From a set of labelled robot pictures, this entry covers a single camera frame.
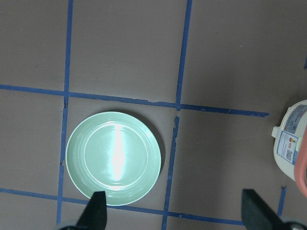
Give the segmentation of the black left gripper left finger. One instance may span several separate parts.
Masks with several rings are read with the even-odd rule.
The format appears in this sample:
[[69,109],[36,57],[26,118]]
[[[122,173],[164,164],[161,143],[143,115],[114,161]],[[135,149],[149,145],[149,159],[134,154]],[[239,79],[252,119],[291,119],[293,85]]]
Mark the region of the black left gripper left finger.
[[104,230],[107,223],[106,194],[94,192],[76,223],[77,230]]

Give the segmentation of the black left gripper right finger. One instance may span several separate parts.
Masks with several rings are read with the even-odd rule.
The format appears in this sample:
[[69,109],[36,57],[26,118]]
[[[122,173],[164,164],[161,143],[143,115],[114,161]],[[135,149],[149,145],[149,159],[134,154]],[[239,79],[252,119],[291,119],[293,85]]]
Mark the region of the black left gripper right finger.
[[283,221],[253,189],[243,189],[241,218],[247,230],[280,230]]

